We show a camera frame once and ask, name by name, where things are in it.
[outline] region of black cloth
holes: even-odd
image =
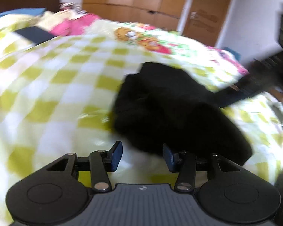
[[[251,146],[239,129],[212,103],[213,93],[185,71],[143,63],[128,75],[115,100],[113,126],[140,150],[162,154],[166,143],[175,151],[199,157],[218,153],[243,165]]]

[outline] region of patterned cloth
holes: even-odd
[[[202,44],[190,40],[192,45],[190,57],[165,55],[101,33],[5,51],[0,58],[0,218],[11,222],[5,194],[15,182],[65,153],[88,156],[110,149],[116,140],[123,141],[124,154],[117,172],[109,175],[112,183],[175,182],[162,158],[135,150],[113,133],[109,117],[124,75],[137,72],[142,62],[182,68],[211,91],[242,76],[223,58],[212,61]],[[225,113],[253,147],[245,167],[274,183],[283,170],[283,130],[269,101],[274,101],[270,95],[261,94]],[[90,185],[84,175],[80,181]]]

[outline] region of bed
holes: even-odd
[[[141,23],[98,19],[83,35],[34,46],[14,30],[36,20],[24,15],[0,18],[0,225],[11,222],[5,194],[14,183],[65,153],[88,156],[110,149],[116,140],[123,141],[124,154],[117,172],[109,175],[113,183],[175,182],[176,174],[168,172],[161,157],[134,149],[111,129],[118,88],[141,63],[181,68],[212,92],[247,73],[226,51]],[[155,37],[171,53],[116,40],[118,28]],[[275,102],[262,93],[223,110],[253,148],[244,167],[270,183],[283,172],[283,129],[270,108]],[[79,179],[90,186],[87,174]]]

